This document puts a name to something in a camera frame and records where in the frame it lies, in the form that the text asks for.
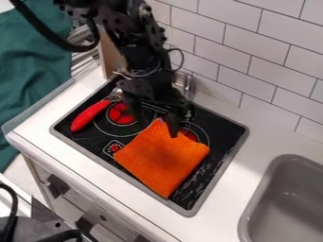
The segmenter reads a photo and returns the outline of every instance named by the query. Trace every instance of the metal sink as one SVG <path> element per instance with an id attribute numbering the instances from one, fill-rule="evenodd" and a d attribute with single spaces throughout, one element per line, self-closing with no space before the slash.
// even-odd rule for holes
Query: metal sink
<path id="1" fill-rule="evenodd" d="M 296 155 L 275 159 L 238 232 L 243 242 L 322 242 L 323 166 Z"/>

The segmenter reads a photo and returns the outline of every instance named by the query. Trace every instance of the green towel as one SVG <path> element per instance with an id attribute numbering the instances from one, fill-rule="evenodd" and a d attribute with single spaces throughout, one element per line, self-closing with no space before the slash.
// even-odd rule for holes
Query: green towel
<path id="1" fill-rule="evenodd" d="M 35 14 L 66 39 L 71 19 L 53 0 L 27 0 Z M 16 10 L 0 14 L 0 126 L 71 76 L 71 53 L 47 41 Z M 0 172 L 18 151 L 0 132 Z"/>

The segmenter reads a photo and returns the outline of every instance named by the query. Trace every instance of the red handle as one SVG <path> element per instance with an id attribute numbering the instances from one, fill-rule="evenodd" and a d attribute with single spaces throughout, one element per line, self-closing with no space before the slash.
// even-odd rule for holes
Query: red handle
<path id="1" fill-rule="evenodd" d="M 71 132 L 77 132 L 87 126 L 94 118 L 107 109 L 110 105 L 110 101 L 102 100 L 93 104 L 90 108 L 83 111 L 76 119 L 72 122 Z"/>

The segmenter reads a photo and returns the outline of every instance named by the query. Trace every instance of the orange towel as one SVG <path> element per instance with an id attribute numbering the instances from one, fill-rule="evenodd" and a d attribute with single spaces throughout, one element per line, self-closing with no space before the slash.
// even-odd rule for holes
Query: orange towel
<path id="1" fill-rule="evenodd" d="M 168 198 L 210 149 L 184 134 L 172 139 L 166 123 L 156 120 L 114 154 L 115 161 L 164 198 Z"/>

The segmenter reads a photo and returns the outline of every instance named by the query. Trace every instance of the wall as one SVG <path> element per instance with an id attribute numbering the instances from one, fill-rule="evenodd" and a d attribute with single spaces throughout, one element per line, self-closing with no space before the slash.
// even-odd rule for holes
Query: wall
<path id="1" fill-rule="evenodd" d="M 322 0 L 147 2 L 200 91 L 323 142 Z"/>

